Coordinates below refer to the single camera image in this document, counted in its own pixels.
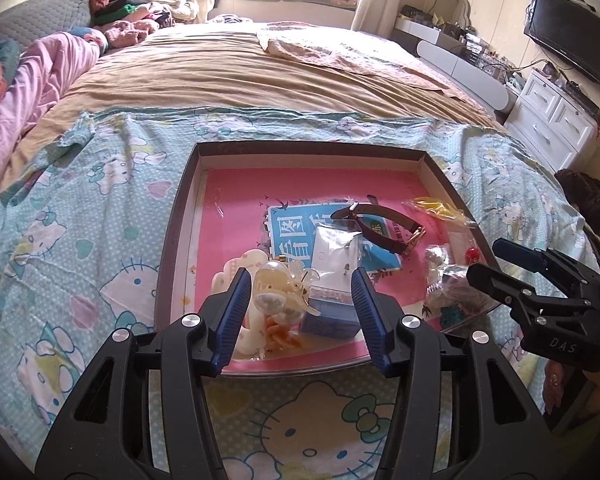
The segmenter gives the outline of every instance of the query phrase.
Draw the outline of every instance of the light blue blanket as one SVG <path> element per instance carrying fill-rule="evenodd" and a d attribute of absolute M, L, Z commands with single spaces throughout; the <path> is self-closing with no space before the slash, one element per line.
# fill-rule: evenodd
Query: light blue blanket
<path fill-rule="evenodd" d="M 120 326 L 151 330 L 164 232 L 193 146 L 238 139 L 426 150 L 488 241 L 507 237 L 532 248 L 550 246 L 596 267 L 584 221 L 558 183 L 517 141 L 495 130 L 273 109 L 83 113 L 0 195 L 0 432 L 28 465 L 110 332 Z M 557 293 L 538 276 L 506 269 L 541 294 Z M 520 349 L 506 308 L 493 312 L 490 322 L 540 402 L 542 363 Z M 221 378 L 210 381 L 208 399 L 234 480 L 349 480 L 375 470 L 395 388 L 368 365 L 291 380 Z M 157 399 L 152 406 L 155 457 L 164 466 Z M 442 457 L 446 422 L 439 441 Z"/>

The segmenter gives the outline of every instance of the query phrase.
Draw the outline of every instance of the brown bed sheet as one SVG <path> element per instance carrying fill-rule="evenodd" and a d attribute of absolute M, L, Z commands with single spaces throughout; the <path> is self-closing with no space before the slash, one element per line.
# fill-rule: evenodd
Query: brown bed sheet
<path fill-rule="evenodd" d="M 163 29 L 138 46 L 102 57 L 18 144 L 4 189 L 82 110 L 124 107 L 274 107 L 301 112 L 360 112 L 378 118 L 425 116 L 500 128 L 484 110 L 375 75 L 279 59 L 253 32 Z"/>

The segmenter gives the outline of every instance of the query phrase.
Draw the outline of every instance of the brown leather watch strap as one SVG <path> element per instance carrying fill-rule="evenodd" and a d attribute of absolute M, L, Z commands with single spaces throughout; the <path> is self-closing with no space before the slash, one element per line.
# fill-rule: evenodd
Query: brown leather watch strap
<path fill-rule="evenodd" d="M 393 238 L 381 235 L 379 232 L 373 230 L 371 227 L 365 224 L 358 217 L 358 215 L 373 215 L 386 218 L 409 231 L 411 233 L 411 237 L 406 242 L 402 242 L 400 240 L 394 240 Z M 423 226 L 408 216 L 398 213 L 394 209 L 376 204 L 359 204 L 355 202 L 349 207 L 334 211 L 331 214 L 331 219 L 355 221 L 360 227 L 363 237 L 365 237 L 371 243 L 382 247 L 393 254 L 408 254 L 426 232 Z"/>

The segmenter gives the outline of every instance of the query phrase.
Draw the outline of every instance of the pink fluffy cloth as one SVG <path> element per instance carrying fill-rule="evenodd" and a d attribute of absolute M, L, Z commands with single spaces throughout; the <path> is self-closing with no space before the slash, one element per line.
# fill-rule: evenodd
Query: pink fluffy cloth
<path fill-rule="evenodd" d="M 153 34 L 159 28 L 154 20 L 138 20 L 133 23 L 118 20 L 99 27 L 111 48 L 123 48 L 141 43 L 149 34 Z"/>

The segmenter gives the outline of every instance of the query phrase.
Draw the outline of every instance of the small blue box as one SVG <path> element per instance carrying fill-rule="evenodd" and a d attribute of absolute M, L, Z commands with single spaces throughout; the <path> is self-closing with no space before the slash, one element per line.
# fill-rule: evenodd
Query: small blue box
<path fill-rule="evenodd" d="M 309 298 L 308 303 L 320 311 L 320 316 L 304 316 L 300 332 L 334 339 L 352 339 L 359 332 L 360 322 L 352 304 L 323 298 Z"/>

